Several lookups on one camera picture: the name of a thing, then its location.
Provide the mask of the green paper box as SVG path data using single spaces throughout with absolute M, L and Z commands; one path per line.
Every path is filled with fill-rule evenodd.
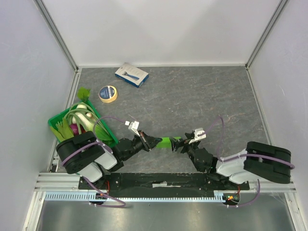
M 171 148 L 171 141 L 169 137 L 162 137 L 161 141 L 155 146 L 155 148 Z

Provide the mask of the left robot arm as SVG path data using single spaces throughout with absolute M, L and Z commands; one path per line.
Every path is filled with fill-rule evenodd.
M 86 177 L 95 189 L 105 185 L 105 176 L 100 167 L 108 171 L 116 171 L 139 151 L 151 151 L 163 139 L 146 135 L 138 131 L 132 140 L 122 138 L 110 148 L 98 141 L 94 133 L 89 131 L 73 138 L 69 138 L 57 145 L 56 151 L 62 166 L 68 174 L 78 174 Z

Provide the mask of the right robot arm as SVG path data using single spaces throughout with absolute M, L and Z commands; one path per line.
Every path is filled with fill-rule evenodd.
M 225 189 L 259 179 L 278 184 L 289 184 L 291 181 L 291 170 L 295 166 L 287 149 L 250 141 L 242 151 L 229 157 L 218 157 L 198 147 L 201 140 L 206 138 L 202 129 L 185 136 L 186 139 L 169 138 L 172 151 L 181 148 L 181 153 L 188 155 L 198 172 L 220 181 Z

